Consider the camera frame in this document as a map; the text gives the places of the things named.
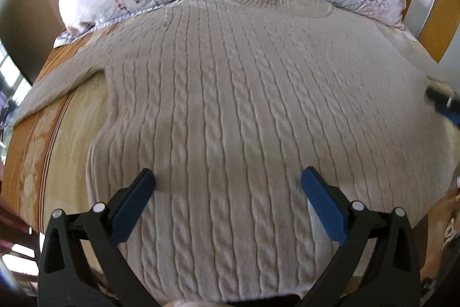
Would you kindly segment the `beige cable knit sweater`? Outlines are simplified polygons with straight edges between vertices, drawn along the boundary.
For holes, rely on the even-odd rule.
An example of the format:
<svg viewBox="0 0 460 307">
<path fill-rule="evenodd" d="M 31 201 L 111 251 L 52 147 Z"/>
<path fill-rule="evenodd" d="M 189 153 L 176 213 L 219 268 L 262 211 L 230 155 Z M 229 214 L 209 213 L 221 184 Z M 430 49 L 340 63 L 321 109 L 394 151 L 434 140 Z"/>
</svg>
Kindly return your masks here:
<svg viewBox="0 0 460 307">
<path fill-rule="evenodd" d="M 18 120 L 94 73 L 106 120 L 88 198 L 150 168 L 157 187 L 122 253 L 159 302 L 308 291 L 333 247 L 300 185 L 419 221 L 451 184 L 437 63 L 404 33 L 322 0 L 183 0 L 120 23 L 36 83 Z"/>
</svg>

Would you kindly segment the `yellow orange patterned bedspread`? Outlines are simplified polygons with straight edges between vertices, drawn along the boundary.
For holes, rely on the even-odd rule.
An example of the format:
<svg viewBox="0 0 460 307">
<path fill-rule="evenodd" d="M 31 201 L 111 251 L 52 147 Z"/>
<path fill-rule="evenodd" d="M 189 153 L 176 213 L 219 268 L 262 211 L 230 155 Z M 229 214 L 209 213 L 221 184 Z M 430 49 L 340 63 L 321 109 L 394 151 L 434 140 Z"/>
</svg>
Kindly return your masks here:
<svg viewBox="0 0 460 307">
<path fill-rule="evenodd" d="M 156 43 L 117 22 L 51 51 L 14 125 L 3 180 L 2 195 L 32 228 L 125 183 L 126 129 L 147 96 L 136 88 L 137 49 Z"/>
</svg>

